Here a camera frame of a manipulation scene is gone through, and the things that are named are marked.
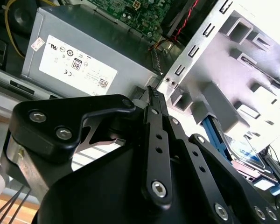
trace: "white label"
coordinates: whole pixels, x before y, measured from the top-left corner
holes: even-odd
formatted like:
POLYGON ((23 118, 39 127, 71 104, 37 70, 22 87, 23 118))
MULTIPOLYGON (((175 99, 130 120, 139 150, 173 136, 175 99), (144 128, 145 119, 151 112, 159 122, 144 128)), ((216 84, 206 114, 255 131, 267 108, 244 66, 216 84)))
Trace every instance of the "white label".
POLYGON ((42 38, 37 38, 36 41, 31 45, 32 49, 34 51, 38 51, 39 48, 45 43, 45 41, 42 40, 42 38))
POLYGON ((117 71, 49 35, 39 70, 89 95, 105 95, 117 71))

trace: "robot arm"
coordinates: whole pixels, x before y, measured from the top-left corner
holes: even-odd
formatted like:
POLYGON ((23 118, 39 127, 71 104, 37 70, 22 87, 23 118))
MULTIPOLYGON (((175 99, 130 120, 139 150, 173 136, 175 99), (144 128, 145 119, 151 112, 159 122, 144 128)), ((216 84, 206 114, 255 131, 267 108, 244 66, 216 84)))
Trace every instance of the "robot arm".
POLYGON ((36 223, 280 224, 203 136, 185 135, 161 93, 145 94, 144 109, 121 95, 14 108, 4 155, 42 202, 36 223), (116 139, 124 146, 72 171, 75 152, 116 139))

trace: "barcode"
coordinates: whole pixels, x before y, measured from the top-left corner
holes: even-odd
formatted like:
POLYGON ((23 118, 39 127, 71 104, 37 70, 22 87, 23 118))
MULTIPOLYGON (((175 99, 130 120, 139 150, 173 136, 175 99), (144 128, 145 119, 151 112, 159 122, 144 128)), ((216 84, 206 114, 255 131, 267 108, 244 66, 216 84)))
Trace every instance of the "barcode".
POLYGON ((102 87, 104 89, 107 87, 107 85, 108 85, 108 82, 106 80, 103 80, 102 78, 98 82, 98 86, 102 87))

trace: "wooden floor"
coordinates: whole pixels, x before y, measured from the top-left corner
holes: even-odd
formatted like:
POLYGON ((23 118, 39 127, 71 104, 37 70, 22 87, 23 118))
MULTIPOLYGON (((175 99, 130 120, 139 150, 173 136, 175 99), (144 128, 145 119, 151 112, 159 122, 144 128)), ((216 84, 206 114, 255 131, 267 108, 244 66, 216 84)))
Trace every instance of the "wooden floor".
MULTIPOLYGON (((2 208, 2 206, 10 198, 11 198, 10 196, 0 195, 0 208, 2 208)), ((15 204, 12 206, 11 210, 8 212, 7 216, 3 220, 2 222, 3 224, 9 223, 11 217, 14 215, 14 212, 16 211, 20 203, 21 200, 17 200, 15 202, 15 204)), ((13 224, 30 224, 38 209, 39 209, 39 205, 25 202, 21 207, 19 213, 17 214, 16 219, 13 221, 13 224)))

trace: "green circuit board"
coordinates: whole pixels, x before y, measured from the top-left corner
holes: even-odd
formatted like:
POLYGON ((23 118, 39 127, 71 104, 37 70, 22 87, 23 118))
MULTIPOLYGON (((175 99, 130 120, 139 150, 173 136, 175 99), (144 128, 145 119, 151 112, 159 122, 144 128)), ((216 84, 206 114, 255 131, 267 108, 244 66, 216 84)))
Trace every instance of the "green circuit board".
POLYGON ((88 0, 103 11, 157 42, 161 22, 174 0, 88 0))

